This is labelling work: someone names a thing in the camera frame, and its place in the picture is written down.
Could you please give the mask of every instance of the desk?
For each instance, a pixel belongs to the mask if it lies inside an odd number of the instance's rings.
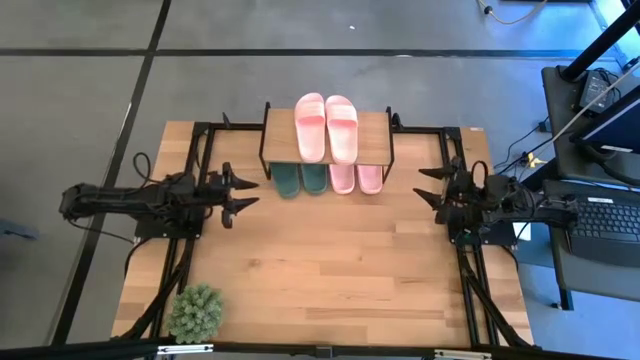
[[[192,127],[167,123],[154,178],[183,169]],[[467,163],[489,161],[481,129],[462,129],[462,140]],[[411,190],[442,189],[417,171],[441,166],[436,136],[394,135],[395,164],[379,195],[302,192],[293,200],[281,199],[265,179],[259,143],[259,131],[215,133],[209,169],[230,161],[238,176],[260,184],[242,197],[260,201],[231,230],[222,228],[216,210],[195,244],[188,283],[221,289],[225,302],[214,341],[469,347],[455,248]],[[155,296],[167,244],[151,240],[133,255],[114,336],[128,330]],[[513,260],[498,247],[484,249],[494,302],[532,342]],[[486,341],[478,301],[476,314]]]
[[[580,84],[562,80],[558,70],[550,67],[542,70],[542,81],[549,120],[555,135],[575,116],[571,105],[579,95]],[[578,129],[585,121],[588,119],[581,117],[569,131]],[[559,138],[554,147],[556,157],[523,181],[530,189],[540,189],[544,179],[622,184],[605,174],[597,164],[585,161],[568,136]],[[609,162],[614,169],[634,178],[640,178],[638,164],[640,156],[634,154],[618,154]],[[551,230],[550,235],[544,232],[539,231],[532,238],[535,238],[535,241],[544,241],[544,238],[551,236],[553,262],[563,309],[573,309],[569,290],[640,301],[640,269],[608,265],[577,257],[569,252],[563,231]]]

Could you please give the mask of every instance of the computer monitor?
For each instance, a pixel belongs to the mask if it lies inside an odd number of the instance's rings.
[[[640,86],[572,135],[571,140],[596,150],[640,154]]]

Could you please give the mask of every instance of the shoe rack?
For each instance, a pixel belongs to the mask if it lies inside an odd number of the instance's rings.
[[[385,112],[358,112],[358,158],[354,165],[378,165],[383,167],[382,181],[387,180],[394,162],[392,119],[388,106]],[[298,150],[298,138],[293,109],[271,108],[269,102],[264,109],[260,139],[260,161],[265,176],[271,180],[269,164],[302,164]],[[318,164],[333,164],[329,134],[325,134],[324,158]]]

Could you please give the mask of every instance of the slide sandal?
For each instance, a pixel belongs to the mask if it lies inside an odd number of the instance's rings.
[[[358,165],[358,184],[365,194],[379,193],[382,190],[382,166]]]
[[[329,165],[331,186],[336,194],[344,195],[356,186],[356,174],[353,165]]]
[[[278,194],[285,199],[291,199],[298,195],[300,192],[298,164],[271,163],[270,167]]]
[[[333,161],[351,165],[358,158],[358,113],[351,101],[333,95],[325,103]]]
[[[294,110],[298,150],[302,161],[319,162],[324,158],[324,99],[318,93],[307,94],[298,100]]]
[[[311,195],[320,195],[327,190],[328,166],[323,164],[302,164],[302,184]]]

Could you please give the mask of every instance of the pink slipper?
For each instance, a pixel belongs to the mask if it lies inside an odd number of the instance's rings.
[[[382,190],[382,166],[358,165],[358,184],[365,194],[379,193]]]
[[[325,103],[333,161],[351,165],[358,158],[358,113],[351,101],[333,95]]]
[[[356,174],[353,165],[329,165],[331,186],[337,194],[348,194],[356,186]]]
[[[306,163],[324,158],[324,99],[318,93],[307,94],[298,100],[294,110],[300,157]]]

